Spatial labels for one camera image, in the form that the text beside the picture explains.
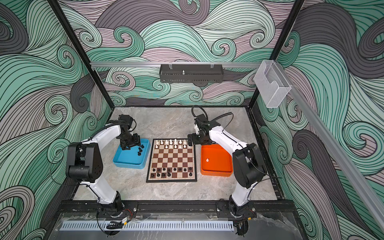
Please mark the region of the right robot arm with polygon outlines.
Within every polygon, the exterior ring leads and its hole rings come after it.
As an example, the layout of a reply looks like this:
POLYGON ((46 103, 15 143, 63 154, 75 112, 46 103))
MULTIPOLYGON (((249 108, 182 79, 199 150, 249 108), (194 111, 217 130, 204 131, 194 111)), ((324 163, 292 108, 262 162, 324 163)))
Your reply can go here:
POLYGON ((218 120, 230 116, 232 112, 224 113, 209 120, 207 112, 198 106, 191 108, 194 117, 195 133, 188 135, 188 145, 221 146, 232 156, 233 173, 237 181, 229 202, 231 212, 238 212, 246 207, 254 187, 267 175, 265 162, 259 146, 255 143, 243 142, 226 131, 218 120))

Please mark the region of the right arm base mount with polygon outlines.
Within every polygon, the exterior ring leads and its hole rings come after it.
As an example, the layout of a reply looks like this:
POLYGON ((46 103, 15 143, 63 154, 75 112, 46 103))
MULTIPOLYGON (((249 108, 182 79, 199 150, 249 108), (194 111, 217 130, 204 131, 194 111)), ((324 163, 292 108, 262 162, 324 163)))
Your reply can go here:
POLYGON ((256 209, 252 202, 248 202, 243 206, 237 206, 232 201, 220 200, 216 202, 217 215, 219 218, 228 219, 248 219, 256 217, 256 209))

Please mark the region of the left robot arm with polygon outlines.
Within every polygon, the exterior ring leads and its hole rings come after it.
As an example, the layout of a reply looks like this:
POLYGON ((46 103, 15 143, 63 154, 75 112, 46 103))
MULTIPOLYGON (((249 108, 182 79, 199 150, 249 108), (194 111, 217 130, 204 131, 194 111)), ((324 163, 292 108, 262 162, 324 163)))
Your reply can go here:
POLYGON ((134 118, 120 115, 117 120, 108 121, 87 140, 68 146, 67 177, 88 188, 97 197, 98 204, 105 208, 122 211, 124 205, 120 193, 103 176, 101 151, 114 139, 120 140, 123 151, 141 147, 140 136, 132 134, 136 126, 134 118))

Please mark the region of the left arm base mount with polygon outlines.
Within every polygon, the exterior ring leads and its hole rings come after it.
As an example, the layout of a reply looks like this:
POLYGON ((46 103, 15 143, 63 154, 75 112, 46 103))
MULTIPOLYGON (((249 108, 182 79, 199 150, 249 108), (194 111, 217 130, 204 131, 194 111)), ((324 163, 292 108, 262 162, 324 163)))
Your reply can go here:
POLYGON ((97 210, 101 213, 102 218, 124 218, 135 217, 139 202, 137 201, 122 201, 122 207, 118 204, 102 205, 97 204, 97 210))

